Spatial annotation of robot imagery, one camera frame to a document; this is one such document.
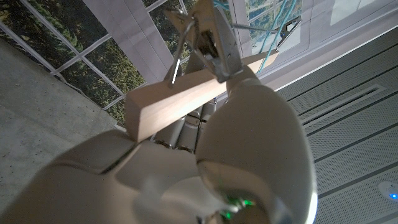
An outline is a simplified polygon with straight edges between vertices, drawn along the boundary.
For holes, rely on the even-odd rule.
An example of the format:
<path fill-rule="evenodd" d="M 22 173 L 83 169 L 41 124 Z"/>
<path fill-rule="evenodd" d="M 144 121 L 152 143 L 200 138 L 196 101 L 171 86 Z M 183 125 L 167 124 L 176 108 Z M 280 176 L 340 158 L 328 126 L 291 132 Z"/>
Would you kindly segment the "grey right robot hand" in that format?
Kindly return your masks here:
<path fill-rule="evenodd" d="M 317 180 L 295 110 L 248 67 L 194 153 L 103 132 L 42 168 L 2 223 L 312 223 Z"/>

